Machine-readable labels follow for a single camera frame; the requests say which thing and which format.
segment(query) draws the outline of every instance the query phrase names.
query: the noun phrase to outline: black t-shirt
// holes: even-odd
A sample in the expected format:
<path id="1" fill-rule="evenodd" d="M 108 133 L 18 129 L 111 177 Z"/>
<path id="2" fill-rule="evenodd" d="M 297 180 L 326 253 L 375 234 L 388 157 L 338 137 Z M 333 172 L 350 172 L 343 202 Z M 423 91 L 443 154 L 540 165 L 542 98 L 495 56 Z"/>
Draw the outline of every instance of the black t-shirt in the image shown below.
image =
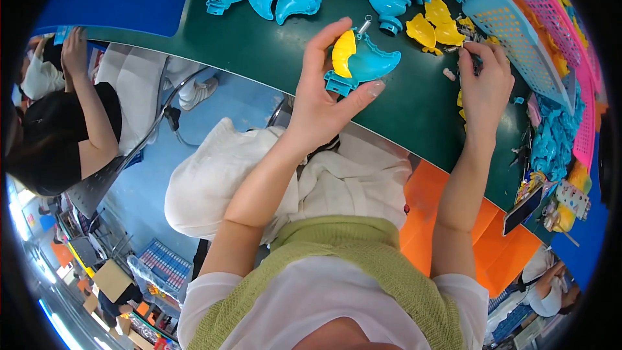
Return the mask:
<path id="1" fill-rule="evenodd" d="M 95 86 L 104 105 L 114 136 L 121 137 L 121 105 L 114 88 L 107 82 Z M 64 89 L 47 94 L 24 114 L 24 144 L 51 138 L 32 162 L 35 187 L 39 194 L 56 196 L 82 180 L 78 143 L 88 140 L 82 106 L 75 92 Z"/>

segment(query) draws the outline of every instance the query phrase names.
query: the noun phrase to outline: orange bin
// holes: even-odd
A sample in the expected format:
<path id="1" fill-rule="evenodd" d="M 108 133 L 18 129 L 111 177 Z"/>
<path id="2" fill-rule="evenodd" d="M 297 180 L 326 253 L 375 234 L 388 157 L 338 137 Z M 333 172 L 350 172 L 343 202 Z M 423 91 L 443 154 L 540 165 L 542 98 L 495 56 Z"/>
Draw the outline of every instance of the orange bin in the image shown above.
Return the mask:
<path id="1" fill-rule="evenodd" d="M 422 160 L 404 187 L 410 212 L 400 231 L 400 246 L 408 260 L 425 275 L 430 275 L 432 230 L 448 179 L 448 173 Z M 482 200 L 472 231 L 477 281 L 488 289 L 491 298 L 503 292 L 541 245 L 523 226 L 503 237 L 504 214 L 487 199 Z"/>

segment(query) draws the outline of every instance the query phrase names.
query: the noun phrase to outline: phone screen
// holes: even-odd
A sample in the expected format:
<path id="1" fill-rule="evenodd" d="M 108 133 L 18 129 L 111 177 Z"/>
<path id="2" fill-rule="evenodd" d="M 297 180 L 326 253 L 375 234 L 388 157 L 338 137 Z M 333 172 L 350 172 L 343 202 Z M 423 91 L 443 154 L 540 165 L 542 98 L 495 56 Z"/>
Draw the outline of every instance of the phone screen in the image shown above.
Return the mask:
<path id="1" fill-rule="evenodd" d="M 508 215 L 505 219 L 505 224 L 503 225 L 503 236 L 508 235 L 511 230 L 515 229 L 520 223 L 526 220 L 531 214 L 533 214 L 536 208 L 540 206 L 540 201 L 542 200 L 542 189 L 542 186 L 538 188 L 533 194 L 529 195 L 526 202 L 521 202 L 520 207 Z"/>

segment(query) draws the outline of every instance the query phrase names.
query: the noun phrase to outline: white cloth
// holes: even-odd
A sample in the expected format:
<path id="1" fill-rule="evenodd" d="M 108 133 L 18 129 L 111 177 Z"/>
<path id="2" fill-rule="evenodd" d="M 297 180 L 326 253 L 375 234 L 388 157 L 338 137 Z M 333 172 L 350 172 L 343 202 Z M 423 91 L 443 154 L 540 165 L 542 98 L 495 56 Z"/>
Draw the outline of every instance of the white cloth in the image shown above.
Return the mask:
<path id="1" fill-rule="evenodd" d="M 101 59 L 95 83 L 109 82 L 119 96 L 121 155 L 131 152 L 154 122 L 166 58 L 157 51 L 111 43 Z"/>
<path id="2" fill-rule="evenodd" d="M 237 188 L 283 132 L 269 127 L 239 133 L 229 118 L 218 122 L 170 177 L 164 199 L 170 226 L 191 237 L 213 240 Z M 369 135 L 376 137 L 350 125 L 340 133 L 337 152 L 316 154 L 299 180 L 292 175 L 262 244 L 274 240 L 287 222 L 316 216 L 382 217 L 398 229 L 404 225 L 404 185 L 411 173 L 408 152 L 372 144 Z"/>
<path id="3" fill-rule="evenodd" d="M 24 81 L 21 83 L 24 94 L 31 100 L 39 100 L 50 92 L 64 87 L 63 73 L 56 69 L 51 62 L 43 62 L 41 58 L 37 58 L 33 54 L 26 69 Z"/>
<path id="4" fill-rule="evenodd" d="M 555 265 L 555 256 L 546 250 L 546 246 L 541 245 L 523 269 L 523 282 L 527 283 L 542 276 L 553 265 Z M 536 284 L 530 285 L 525 292 L 512 293 L 488 316 L 487 337 L 491 338 L 492 332 L 496 330 L 499 323 L 504 321 L 518 304 L 528 304 L 536 314 L 545 318 L 556 315 L 562 307 L 562 295 L 565 292 L 568 292 L 566 283 L 554 277 L 550 282 L 550 292 L 545 298 L 540 298 L 538 295 Z"/>
<path id="5" fill-rule="evenodd" d="M 194 337 L 209 307 L 226 298 L 242 281 L 228 273 L 199 276 L 188 285 L 177 338 L 183 349 Z M 486 327 L 488 291 L 468 276 L 433 279 L 452 297 L 469 350 L 480 350 Z M 354 320 L 372 342 L 408 350 L 430 350 L 419 327 L 377 281 L 338 257 L 307 257 L 290 263 L 270 281 L 221 349 L 289 350 L 331 320 Z"/>

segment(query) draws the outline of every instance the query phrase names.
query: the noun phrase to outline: blue plastic basket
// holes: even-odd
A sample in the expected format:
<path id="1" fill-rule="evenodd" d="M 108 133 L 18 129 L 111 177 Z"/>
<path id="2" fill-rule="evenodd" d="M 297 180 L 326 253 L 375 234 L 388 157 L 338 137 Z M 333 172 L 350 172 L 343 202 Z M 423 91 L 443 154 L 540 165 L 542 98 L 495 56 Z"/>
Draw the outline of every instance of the blue plastic basket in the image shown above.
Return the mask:
<path id="1" fill-rule="evenodd" d="M 510 284 L 507 288 L 501 292 L 501 294 L 494 298 L 488 300 L 488 315 L 490 315 L 499 304 L 501 304 L 505 299 L 512 294 L 512 292 L 516 291 L 516 286 L 514 284 Z M 496 343 L 500 343 L 503 339 L 506 339 L 512 331 L 514 331 L 520 323 L 524 322 L 529 315 L 533 312 L 532 308 L 528 305 L 518 305 L 514 310 L 508 315 L 508 317 L 503 320 L 497 328 L 493 331 L 493 338 Z"/>
<path id="2" fill-rule="evenodd" d="M 154 275 L 179 291 L 190 272 L 190 262 L 153 238 L 138 255 L 138 259 L 151 269 Z"/>
<path id="3" fill-rule="evenodd" d="M 534 92 L 574 112 L 574 103 L 538 34 L 512 0 L 465 0 L 462 11 L 487 35 L 499 39 L 509 60 Z"/>

